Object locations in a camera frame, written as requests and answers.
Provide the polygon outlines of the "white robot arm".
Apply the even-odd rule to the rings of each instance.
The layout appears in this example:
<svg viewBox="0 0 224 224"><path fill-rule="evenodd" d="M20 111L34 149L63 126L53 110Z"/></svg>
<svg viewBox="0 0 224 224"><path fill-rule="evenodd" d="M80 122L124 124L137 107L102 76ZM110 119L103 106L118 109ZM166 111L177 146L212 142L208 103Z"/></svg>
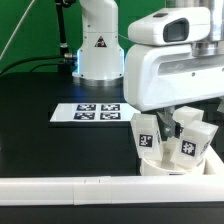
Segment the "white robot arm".
<svg viewBox="0 0 224 224"><path fill-rule="evenodd" d="M128 27L134 45L118 43L114 0L80 0L83 43L74 80L124 83L124 98L140 111L224 96L224 0L166 0Z"/></svg>

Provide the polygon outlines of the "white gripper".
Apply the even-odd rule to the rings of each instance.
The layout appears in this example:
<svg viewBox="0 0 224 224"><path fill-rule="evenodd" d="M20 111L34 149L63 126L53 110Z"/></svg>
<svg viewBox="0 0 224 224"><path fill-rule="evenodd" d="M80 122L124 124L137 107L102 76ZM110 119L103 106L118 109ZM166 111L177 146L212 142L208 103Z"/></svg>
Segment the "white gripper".
<svg viewBox="0 0 224 224"><path fill-rule="evenodd" d="M164 134L179 138L175 105L224 96L224 54L193 57L190 44L134 45L126 55L124 97L140 111L159 109Z"/></svg>

